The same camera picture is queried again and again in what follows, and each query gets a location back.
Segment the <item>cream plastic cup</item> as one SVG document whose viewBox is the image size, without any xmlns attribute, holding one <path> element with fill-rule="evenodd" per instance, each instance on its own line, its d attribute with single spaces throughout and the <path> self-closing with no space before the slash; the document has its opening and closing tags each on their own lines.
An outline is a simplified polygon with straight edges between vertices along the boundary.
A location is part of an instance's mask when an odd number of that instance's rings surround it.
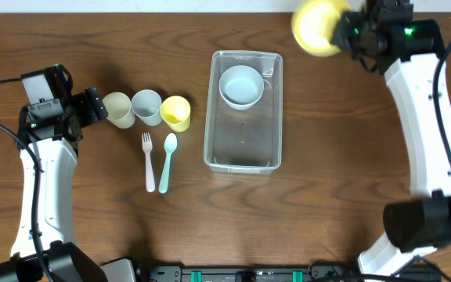
<svg viewBox="0 0 451 282">
<path fill-rule="evenodd" d="M 130 98 L 122 92 L 112 92 L 103 98 L 108 112 L 107 120 L 118 128 L 126 129 L 135 124 Z"/>
</svg>

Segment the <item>yellow plastic bowl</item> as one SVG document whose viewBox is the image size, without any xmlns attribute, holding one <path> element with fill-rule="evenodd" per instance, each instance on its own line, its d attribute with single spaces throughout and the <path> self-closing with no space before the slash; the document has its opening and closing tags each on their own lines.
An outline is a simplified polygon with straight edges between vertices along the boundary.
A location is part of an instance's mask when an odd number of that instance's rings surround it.
<svg viewBox="0 0 451 282">
<path fill-rule="evenodd" d="M 328 57 L 341 50 L 331 44 L 333 32 L 351 6 L 345 0 L 303 1 L 293 13 L 291 30 L 296 42 L 312 56 Z"/>
</svg>

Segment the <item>grey plastic cup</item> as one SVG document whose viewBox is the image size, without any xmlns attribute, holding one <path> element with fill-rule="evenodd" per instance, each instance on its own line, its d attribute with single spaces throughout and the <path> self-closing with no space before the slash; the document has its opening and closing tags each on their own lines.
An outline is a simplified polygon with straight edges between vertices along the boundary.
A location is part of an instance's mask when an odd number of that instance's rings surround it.
<svg viewBox="0 0 451 282">
<path fill-rule="evenodd" d="M 160 95 L 150 89 L 137 92 L 132 97 L 133 113 L 146 125 L 157 126 L 162 122 L 161 111 L 162 99 Z"/>
</svg>

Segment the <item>grey plastic bowl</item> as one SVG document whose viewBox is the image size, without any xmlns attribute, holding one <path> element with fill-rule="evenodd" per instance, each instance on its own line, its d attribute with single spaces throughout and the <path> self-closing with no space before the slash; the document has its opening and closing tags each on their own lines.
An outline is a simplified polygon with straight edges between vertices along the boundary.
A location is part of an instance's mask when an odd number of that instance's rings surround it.
<svg viewBox="0 0 451 282">
<path fill-rule="evenodd" d="M 237 65 L 222 74 L 218 88 L 230 107 L 246 110 L 261 99 L 265 86 L 262 76 L 253 67 Z"/>
</svg>

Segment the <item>white plastic bowl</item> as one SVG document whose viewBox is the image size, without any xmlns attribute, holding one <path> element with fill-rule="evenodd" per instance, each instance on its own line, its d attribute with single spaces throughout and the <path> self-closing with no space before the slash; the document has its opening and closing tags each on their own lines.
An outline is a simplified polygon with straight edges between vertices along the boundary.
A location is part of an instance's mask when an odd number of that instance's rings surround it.
<svg viewBox="0 0 451 282">
<path fill-rule="evenodd" d="M 261 99 L 264 89 L 262 79 L 233 78 L 219 83 L 222 98 L 235 110 L 246 110 L 254 106 Z"/>
</svg>

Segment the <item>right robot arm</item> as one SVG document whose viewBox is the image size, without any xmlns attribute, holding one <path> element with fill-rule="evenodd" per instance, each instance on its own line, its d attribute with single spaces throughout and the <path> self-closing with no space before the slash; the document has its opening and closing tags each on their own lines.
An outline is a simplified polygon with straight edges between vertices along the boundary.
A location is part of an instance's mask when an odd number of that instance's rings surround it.
<svg viewBox="0 0 451 282">
<path fill-rule="evenodd" d="M 359 278 L 400 278 L 415 261 L 451 245 L 451 104 L 446 48 L 434 20 L 384 9 L 341 14 L 334 45 L 375 59 L 399 112 L 410 162 L 409 201 L 386 205 L 384 233 L 362 252 Z"/>
</svg>

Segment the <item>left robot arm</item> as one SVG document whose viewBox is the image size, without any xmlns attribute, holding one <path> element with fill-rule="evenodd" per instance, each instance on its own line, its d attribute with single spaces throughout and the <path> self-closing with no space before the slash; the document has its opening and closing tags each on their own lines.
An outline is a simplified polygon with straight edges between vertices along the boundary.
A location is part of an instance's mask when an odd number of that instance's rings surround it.
<svg viewBox="0 0 451 282">
<path fill-rule="evenodd" d="M 94 88 L 37 98 L 21 109 L 12 137 L 23 163 L 22 212 L 10 258 L 0 263 L 0 281 L 137 279 L 131 259 L 99 266 L 76 245 L 72 183 L 78 142 L 82 128 L 106 116 Z"/>
</svg>

